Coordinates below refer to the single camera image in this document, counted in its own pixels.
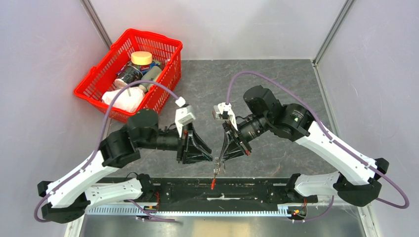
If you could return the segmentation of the metal keyring holder red handle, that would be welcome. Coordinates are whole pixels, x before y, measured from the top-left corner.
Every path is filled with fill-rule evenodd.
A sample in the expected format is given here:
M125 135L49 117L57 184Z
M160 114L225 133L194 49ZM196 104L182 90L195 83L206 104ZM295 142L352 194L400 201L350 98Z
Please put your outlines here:
M214 188L215 188L215 183L216 183L217 176L225 170L225 159L224 158L215 157L213 159L213 162L214 162L214 169L213 169L213 180L212 180L211 186L210 186L211 190L214 190Z

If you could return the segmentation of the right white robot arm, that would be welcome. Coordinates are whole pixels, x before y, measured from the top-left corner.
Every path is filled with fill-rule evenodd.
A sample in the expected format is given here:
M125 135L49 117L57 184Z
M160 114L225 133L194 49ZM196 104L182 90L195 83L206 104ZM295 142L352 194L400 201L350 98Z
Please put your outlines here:
M215 105L213 116L223 121L225 139L220 158L229 160L251 154L250 142L270 131L319 155L335 168L323 175L291 176L285 188L286 198L297 202L303 197L338 196L347 203L363 207L378 199L389 162L384 158L355 158L355 150L342 148L343 141L315 121L302 105L281 104L270 89L260 85L248 89L243 99L251 113L237 123L231 106Z

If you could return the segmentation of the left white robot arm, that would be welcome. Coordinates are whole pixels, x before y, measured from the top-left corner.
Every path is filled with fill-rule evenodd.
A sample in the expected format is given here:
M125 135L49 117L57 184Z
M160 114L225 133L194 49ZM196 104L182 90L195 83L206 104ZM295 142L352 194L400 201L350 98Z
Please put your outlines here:
M97 206L125 201L158 200L157 190L148 174L106 186L97 182L131 162L140 159L140 150L175 151L182 164L212 161L209 146L197 135L190 107L176 111L175 128L160 129L158 113L142 109L127 124L110 133L79 166L57 181L41 181L38 193L42 201L35 210L41 222L65 224L82 217Z

